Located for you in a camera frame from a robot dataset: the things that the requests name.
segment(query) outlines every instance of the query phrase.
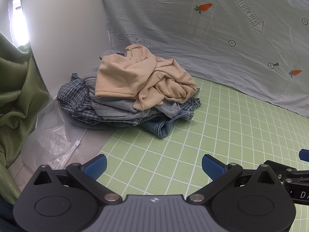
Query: plastic bag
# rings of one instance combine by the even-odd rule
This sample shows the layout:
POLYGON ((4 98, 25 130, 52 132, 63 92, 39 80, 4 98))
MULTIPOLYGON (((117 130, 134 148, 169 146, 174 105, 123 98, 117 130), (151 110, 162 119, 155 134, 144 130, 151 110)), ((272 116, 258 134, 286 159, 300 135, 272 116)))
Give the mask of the plastic bag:
POLYGON ((33 172, 42 164, 63 169, 86 130, 71 125, 54 99, 39 112, 35 130, 25 139, 23 161, 33 172))

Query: green cutting mat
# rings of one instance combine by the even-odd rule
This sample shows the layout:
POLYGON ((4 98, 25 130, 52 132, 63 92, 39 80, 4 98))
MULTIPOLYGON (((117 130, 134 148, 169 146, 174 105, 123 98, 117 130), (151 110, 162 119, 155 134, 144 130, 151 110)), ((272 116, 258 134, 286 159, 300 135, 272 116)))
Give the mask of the green cutting mat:
MULTIPOLYGON (((98 182, 121 194, 183 194, 211 180, 201 168, 209 153, 225 164, 256 169, 266 160, 309 170, 309 119, 237 90, 194 78, 202 103, 191 121, 174 122, 161 139, 140 127, 117 130, 100 153, 108 167, 98 182)), ((308 207, 296 205, 291 231, 309 231, 308 207)))

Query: green curtain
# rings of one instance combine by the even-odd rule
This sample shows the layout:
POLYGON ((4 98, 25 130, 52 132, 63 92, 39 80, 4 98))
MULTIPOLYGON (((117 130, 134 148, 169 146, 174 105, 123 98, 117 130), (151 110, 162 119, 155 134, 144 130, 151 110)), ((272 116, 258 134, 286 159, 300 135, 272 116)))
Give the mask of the green curtain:
POLYGON ((48 92, 28 45, 16 48, 0 32, 0 194, 14 204, 20 194, 7 168, 33 131, 48 92))

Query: blue gripper pad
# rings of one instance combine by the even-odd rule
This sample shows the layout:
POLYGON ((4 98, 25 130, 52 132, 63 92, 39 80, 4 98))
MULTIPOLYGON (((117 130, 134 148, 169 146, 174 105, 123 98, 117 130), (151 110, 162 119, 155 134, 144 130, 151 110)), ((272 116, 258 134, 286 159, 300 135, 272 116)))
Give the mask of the blue gripper pad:
POLYGON ((92 179, 97 180, 107 168, 107 159, 104 154, 99 154, 82 165, 81 170, 92 179))
POLYGON ((202 169, 212 180, 215 180, 228 170, 228 166, 211 155, 205 154, 202 158, 202 169))
POLYGON ((309 150, 306 149, 300 150, 298 156, 301 160, 309 162, 309 150))

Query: carrot print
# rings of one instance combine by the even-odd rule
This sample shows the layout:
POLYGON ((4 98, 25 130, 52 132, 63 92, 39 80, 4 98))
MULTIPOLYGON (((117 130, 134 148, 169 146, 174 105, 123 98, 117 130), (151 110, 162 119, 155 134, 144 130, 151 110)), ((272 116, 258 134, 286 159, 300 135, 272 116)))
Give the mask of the carrot print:
POLYGON ((208 11, 208 9, 212 6, 211 3, 207 3, 207 4, 202 4, 200 6, 196 6, 195 7, 195 11, 198 11, 200 14, 202 14, 202 11, 205 12, 205 11, 208 11))
POLYGON ((291 77, 296 76, 297 74, 301 73, 301 70, 291 70, 291 72, 289 72, 289 74, 291 75, 291 77))

